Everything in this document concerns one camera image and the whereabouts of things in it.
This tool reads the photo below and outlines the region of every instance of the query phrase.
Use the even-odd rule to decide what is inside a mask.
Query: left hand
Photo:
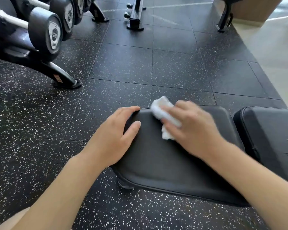
[[[139,109],[139,106],[117,109],[100,125],[76,157],[81,157],[88,163],[93,162],[95,165],[101,166],[101,170],[118,162],[130,147],[141,127],[141,122],[135,121],[123,134],[127,120],[133,112]]]

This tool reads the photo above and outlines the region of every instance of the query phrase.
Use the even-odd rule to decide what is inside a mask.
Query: right hand
[[[162,109],[182,123],[181,128],[177,128],[162,119],[165,128],[188,153],[205,161],[207,156],[226,143],[212,116],[195,103],[179,100],[174,107]]]

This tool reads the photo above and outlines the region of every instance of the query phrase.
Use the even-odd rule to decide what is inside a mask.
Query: skin
[[[98,175],[116,163],[141,126],[134,122],[123,134],[129,116],[140,107],[119,108],[98,128],[85,148],[69,159],[42,196],[13,230],[70,230],[80,205]],[[220,135],[211,115],[191,101],[164,108],[182,122],[178,129],[162,120],[190,154],[202,159],[257,209],[272,230],[288,229],[288,182],[253,160]]]

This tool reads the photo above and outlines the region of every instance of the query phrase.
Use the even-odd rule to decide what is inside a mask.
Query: gym floor
[[[34,70],[0,61],[0,223],[31,206],[117,108],[192,100],[234,114],[286,108],[233,27],[217,33],[213,0],[144,0],[144,31],[126,29],[133,0],[97,0],[109,23],[85,13],[54,61],[83,81],[55,89]],[[124,191],[111,169],[78,213],[81,229],[266,229],[253,208],[144,190]]]

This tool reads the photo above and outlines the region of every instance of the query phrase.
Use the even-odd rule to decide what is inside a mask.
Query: black bench cushion
[[[244,149],[229,113],[219,106],[202,106],[211,113],[225,139]],[[133,114],[126,124],[140,120],[141,129],[123,158],[112,166],[132,186],[220,203],[246,206],[244,198],[203,161],[189,155],[178,143],[163,140],[162,123],[150,109]]]
[[[234,121],[246,153],[288,180],[288,109],[246,107]]]

